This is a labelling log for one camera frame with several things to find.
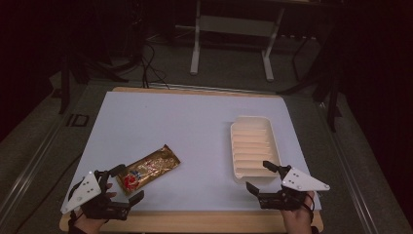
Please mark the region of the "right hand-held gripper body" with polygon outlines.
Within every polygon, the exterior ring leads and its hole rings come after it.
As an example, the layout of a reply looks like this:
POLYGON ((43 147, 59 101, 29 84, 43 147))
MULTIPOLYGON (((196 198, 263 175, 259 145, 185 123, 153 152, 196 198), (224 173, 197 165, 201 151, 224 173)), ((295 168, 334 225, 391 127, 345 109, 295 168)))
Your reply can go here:
POLYGON ((294 211, 304 203, 309 191, 328 191, 330 186, 291 166, 279 166, 281 190, 256 197, 263 210, 294 211))

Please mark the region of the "pale table mat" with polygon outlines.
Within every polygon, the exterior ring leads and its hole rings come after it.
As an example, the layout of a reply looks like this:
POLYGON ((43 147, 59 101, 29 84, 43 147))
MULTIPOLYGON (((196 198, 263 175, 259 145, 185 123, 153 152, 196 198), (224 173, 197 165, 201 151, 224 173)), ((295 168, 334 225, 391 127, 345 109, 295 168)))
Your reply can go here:
POLYGON ((230 127, 239 116, 270 120, 281 161, 308 169, 280 97, 109 92, 73 177, 129 165, 168 146, 180 165, 144 186, 139 211, 256 211, 257 199, 233 176, 230 127))

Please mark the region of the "white metal table frame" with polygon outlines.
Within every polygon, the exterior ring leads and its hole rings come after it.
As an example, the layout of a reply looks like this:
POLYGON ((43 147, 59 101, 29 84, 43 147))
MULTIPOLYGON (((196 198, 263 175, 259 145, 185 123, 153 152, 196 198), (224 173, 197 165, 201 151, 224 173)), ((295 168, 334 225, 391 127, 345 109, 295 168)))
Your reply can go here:
POLYGON ((247 36, 267 37, 269 39, 267 47, 261 51, 261 58, 264 66, 266 80, 275 80, 270 54, 273 50, 278 32, 280 30, 285 8, 280 8, 276 13, 274 21, 264 21, 256 19, 237 19, 218 16, 203 15, 201 13, 202 0, 196 1, 195 18, 195 40, 191 59, 190 74, 197 75, 199 71, 202 31, 239 34, 247 36))

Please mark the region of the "person's right hand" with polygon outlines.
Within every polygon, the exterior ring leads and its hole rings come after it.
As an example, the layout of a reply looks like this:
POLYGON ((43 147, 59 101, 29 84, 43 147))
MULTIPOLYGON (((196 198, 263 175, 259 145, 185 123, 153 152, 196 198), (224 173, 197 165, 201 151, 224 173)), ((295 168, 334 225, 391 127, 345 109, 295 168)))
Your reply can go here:
POLYGON ((313 234, 312 205, 315 193, 309 191, 304 203, 294 211, 281 211, 284 228, 287 234, 313 234))

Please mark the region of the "person's left hand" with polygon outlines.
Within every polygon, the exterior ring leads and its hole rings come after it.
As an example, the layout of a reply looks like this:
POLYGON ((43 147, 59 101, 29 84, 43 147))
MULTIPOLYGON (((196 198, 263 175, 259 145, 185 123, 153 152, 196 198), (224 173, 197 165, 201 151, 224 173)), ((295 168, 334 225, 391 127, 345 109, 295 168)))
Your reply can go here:
POLYGON ((70 219, 68 234, 99 234, 100 228, 108 219, 88 218, 81 209, 70 219))

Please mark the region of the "black metal stand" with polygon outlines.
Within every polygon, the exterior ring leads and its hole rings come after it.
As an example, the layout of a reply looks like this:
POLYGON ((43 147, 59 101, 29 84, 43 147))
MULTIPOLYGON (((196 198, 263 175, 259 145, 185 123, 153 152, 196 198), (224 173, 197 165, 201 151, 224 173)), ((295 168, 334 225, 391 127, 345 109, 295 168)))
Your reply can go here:
POLYGON ((63 114, 70 103, 70 75, 80 84, 88 83, 85 63, 85 58, 80 53, 67 54, 61 59, 59 114, 63 114))
POLYGON ((319 53, 303 80, 291 88, 279 91, 280 95, 288 96, 315 85, 312 99, 315 102, 327 100, 326 123, 332 133, 336 132, 335 118, 342 73, 340 67, 342 58, 340 39, 335 31, 331 31, 325 36, 320 45, 319 53))

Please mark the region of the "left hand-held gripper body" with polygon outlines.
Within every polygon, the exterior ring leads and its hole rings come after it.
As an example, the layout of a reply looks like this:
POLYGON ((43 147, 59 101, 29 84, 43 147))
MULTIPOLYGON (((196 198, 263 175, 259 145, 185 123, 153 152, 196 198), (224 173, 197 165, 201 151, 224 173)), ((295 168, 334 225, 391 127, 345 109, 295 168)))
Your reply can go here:
POLYGON ((72 187, 60 211, 68 214, 80 208, 87 218, 126 220, 130 205, 112 202, 107 196, 107 181, 111 176, 110 171, 89 172, 72 187))

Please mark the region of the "gold snack packet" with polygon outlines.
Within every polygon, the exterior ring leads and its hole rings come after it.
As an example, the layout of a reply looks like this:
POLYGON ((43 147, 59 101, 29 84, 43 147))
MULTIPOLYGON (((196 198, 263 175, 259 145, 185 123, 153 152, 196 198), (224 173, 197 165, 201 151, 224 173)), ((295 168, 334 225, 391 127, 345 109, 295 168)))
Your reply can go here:
POLYGON ((117 175, 117 181, 124 194, 130 196, 133 192, 179 165, 180 160, 165 144, 162 148, 126 166, 117 175))

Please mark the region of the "white ridged plastic tray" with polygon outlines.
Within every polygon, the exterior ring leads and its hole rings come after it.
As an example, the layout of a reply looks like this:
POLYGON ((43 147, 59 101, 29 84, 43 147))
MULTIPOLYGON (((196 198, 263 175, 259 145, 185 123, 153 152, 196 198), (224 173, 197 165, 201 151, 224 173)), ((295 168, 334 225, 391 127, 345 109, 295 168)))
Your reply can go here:
POLYGON ((237 180, 278 177, 263 166, 264 161, 281 163, 273 127, 268 118, 239 116, 230 128, 233 172, 237 180))

